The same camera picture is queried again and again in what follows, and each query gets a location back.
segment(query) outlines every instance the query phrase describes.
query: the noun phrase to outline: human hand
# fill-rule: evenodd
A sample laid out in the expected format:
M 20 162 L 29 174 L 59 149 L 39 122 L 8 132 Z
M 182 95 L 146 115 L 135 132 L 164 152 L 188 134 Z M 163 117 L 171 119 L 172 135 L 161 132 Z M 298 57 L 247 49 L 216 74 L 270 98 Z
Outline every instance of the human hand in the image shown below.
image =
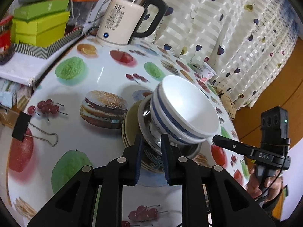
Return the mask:
M 264 186 L 268 187 L 270 186 L 270 184 L 274 181 L 274 179 L 277 177 L 277 175 L 279 174 L 280 170 L 276 171 L 276 176 L 274 177 L 268 177 L 265 182 L 264 182 Z M 248 194 L 251 195 L 252 198 L 257 198 L 258 196 L 260 196 L 262 194 L 262 191 L 259 189 L 260 183 L 257 180 L 257 178 L 255 177 L 255 167 L 251 168 L 249 173 L 250 178 L 249 178 L 249 182 L 247 184 L 247 192 Z M 264 203 L 273 200 L 274 198 L 277 197 L 277 195 L 280 193 L 282 188 L 282 178 L 279 177 L 274 184 L 270 187 L 270 189 L 268 190 L 268 195 L 266 200 L 264 201 Z

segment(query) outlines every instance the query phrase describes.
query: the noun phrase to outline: white curtain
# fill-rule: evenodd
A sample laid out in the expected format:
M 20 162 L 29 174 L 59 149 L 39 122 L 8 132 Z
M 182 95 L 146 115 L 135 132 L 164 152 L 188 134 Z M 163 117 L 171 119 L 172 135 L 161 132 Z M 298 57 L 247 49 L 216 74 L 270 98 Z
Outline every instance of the white curtain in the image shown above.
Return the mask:
M 287 0 L 164 0 L 169 9 L 146 38 L 181 55 L 197 69 L 207 62 L 236 108 L 252 105 L 279 74 L 297 40 Z M 157 9 L 148 8 L 148 28 Z

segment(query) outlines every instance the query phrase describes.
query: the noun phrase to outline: stainless steel bowl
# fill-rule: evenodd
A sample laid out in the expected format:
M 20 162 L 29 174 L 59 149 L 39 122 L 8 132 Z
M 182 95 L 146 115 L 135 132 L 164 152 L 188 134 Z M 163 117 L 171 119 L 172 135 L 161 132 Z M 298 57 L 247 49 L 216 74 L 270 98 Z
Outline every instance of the stainless steel bowl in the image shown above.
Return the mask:
M 142 132 L 142 135 L 145 141 L 150 145 L 150 147 L 156 151 L 158 154 L 161 153 L 161 140 L 156 139 L 149 129 L 149 124 L 152 122 L 151 113 L 150 113 L 150 101 L 152 95 L 147 96 L 141 103 L 138 109 L 138 122 L 139 127 Z M 183 156 L 186 156 L 190 159 L 193 159 L 199 153 L 202 143 L 193 144 L 191 146 L 188 145 L 180 145 L 171 142 L 172 146 L 178 147 Z

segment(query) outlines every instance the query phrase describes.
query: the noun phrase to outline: binder clip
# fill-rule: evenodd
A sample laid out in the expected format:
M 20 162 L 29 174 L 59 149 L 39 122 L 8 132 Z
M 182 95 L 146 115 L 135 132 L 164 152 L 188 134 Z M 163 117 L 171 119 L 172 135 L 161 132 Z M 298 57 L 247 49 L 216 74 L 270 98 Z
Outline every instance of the binder clip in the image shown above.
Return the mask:
M 13 134 L 12 134 L 12 137 L 19 140 L 20 142 L 23 142 L 23 139 L 25 136 L 28 136 L 28 137 L 32 137 L 32 138 L 36 138 L 36 139 L 39 139 L 39 140 L 42 140 L 42 141 L 45 141 L 45 142 L 48 142 L 52 147 L 56 146 L 57 143 L 58 143 L 58 135 L 56 133 L 47 133 L 41 129 L 39 129 L 37 126 L 33 125 L 31 122 L 31 115 L 28 115 L 24 112 L 20 112 L 18 118 L 17 118 L 17 121 L 16 121 L 16 125 L 14 127 L 14 130 L 13 130 Z M 56 142 L 54 144 L 52 144 L 50 141 L 48 141 L 47 139 L 44 139 L 44 138 L 41 138 L 41 137 L 37 137 L 37 136 L 34 136 L 34 135 L 27 135 L 25 134 L 26 133 L 26 130 L 28 128 L 28 125 L 31 125 L 33 126 L 34 128 L 36 128 L 37 130 L 39 130 L 40 132 L 46 134 L 46 135 L 54 135 L 56 136 Z

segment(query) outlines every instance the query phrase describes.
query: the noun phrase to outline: lime green box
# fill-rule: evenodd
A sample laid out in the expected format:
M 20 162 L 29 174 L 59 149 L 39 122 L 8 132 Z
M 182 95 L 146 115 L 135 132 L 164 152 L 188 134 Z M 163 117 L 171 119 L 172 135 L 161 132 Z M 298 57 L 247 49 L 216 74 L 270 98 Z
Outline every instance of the lime green box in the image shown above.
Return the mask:
M 64 36 L 70 12 L 51 14 L 30 22 L 13 19 L 13 43 L 47 47 Z
M 33 20 L 52 13 L 63 12 L 66 10 L 69 0 L 48 0 L 33 3 L 27 6 L 16 8 L 14 18 L 20 20 Z

